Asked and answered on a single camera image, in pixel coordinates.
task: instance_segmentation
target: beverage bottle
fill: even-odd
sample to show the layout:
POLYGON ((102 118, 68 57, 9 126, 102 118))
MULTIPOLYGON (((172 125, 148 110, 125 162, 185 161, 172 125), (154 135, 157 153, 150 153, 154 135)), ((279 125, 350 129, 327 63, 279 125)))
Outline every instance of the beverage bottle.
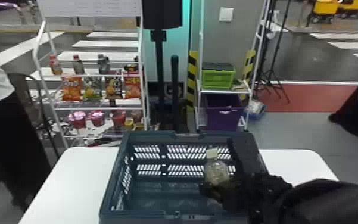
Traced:
POLYGON ((85 74, 83 61, 77 54, 73 56, 73 69, 75 74, 85 74))
POLYGON ((98 68, 99 74, 108 74, 111 66, 109 65, 109 58, 103 56, 102 54, 98 55, 98 68))
POLYGON ((61 64, 53 54, 49 56, 49 66, 51 67, 52 74, 61 75, 63 73, 61 64))
POLYGON ((102 74, 102 65, 104 63, 104 55, 103 54, 98 54, 98 71, 99 74, 102 74))
POLYGON ((207 163, 204 166, 204 177, 206 182, 217 186, 219 183, 230 179, 228 165, 217 159, 217 148, 207 150, 207 163))

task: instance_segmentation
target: white table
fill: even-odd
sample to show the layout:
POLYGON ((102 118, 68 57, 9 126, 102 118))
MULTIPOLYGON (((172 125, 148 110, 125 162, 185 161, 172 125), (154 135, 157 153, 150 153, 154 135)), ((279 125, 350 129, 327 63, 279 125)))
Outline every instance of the white table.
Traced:
MULTIPOLYGON (((98 224, 99 208, 118 148, 65 151, 19 224, 98 224)), ((260 150, 269 172, 298 185, 315 178, 338 180, 310 150, 260 150)))

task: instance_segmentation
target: light switch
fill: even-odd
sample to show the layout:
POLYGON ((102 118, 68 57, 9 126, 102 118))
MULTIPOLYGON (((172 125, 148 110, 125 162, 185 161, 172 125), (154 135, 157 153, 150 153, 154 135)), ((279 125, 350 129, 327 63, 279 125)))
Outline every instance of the light switch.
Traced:
POLYGON ((231 22, 233 20, 234 8, 220 7, 219 21, 231 22))

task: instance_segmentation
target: green plastic crate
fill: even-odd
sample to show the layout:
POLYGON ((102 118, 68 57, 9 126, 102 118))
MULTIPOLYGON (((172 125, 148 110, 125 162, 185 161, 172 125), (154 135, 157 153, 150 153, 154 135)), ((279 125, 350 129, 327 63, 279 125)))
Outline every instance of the green plastic crate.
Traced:
POLYGON ((230 63, 203 63, 203 89, 231 89, 236 74, 230 63))

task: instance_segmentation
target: purple storage box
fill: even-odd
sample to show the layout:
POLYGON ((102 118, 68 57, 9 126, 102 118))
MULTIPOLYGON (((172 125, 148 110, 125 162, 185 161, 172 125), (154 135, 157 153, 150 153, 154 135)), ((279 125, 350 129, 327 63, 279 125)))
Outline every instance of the purple storage box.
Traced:
POLYGON ((238 94, 207 94, 207 130, 235 132, 243 110, 238 94))

